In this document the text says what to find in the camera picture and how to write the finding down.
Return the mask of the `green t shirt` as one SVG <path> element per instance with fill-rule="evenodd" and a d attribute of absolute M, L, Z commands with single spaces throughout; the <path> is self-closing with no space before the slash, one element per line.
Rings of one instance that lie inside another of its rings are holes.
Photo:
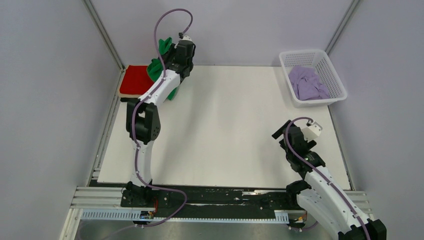
<path fill-rule="evenodd" d="M 164 55 L 167 53 L 171 45 L 173 43 L 172 37 L 168 37 L 167 39 L 159 39 L 158 40 L 158 51 L 160 55 Z M 163 66 L 159 58 L 153 58 L 151 63 L 147 66 L 147 74 L 150 79 L 155 83 L 160 80 L 163 75 Z M 169 101 L 172 101 L 178 92 L 178 87 L 174 88 L 172 92 L 167 96 Z"/>

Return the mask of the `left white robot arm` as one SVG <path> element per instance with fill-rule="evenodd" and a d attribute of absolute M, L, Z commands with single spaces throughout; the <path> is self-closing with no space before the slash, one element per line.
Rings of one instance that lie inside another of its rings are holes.
<path fill-rule="evenodd" d="M 194 68 L 196 45 L 192 40 L 160 39 L 160 57 L 146 67 L 151 87 L 139 98 L 127 101 L 126 130 L 134 142 L 134 171 L 122 193 L 121 206 L 146 207 L 153 201 L 151 162 L 154 141 L 160 134 L 158 108 L 175 93 Z"/>

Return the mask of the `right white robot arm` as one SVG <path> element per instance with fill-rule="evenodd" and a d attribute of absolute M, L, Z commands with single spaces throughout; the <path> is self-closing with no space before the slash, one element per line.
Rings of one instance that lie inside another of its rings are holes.
<path fill-rule="evenodd" d="M 315 139 L 323 132 L 320 124 L 310 117 L 305 128 L 288 120 L 272 137 L 279 141 L 291 169 L 301 180 L 286 186 L 286 204 L 301 207 L 320 224 L 334 240 L 385 240 L 387 228 L 373 220 L 351 200 L 336 183 L 325 161 L 312 149 Z"/>

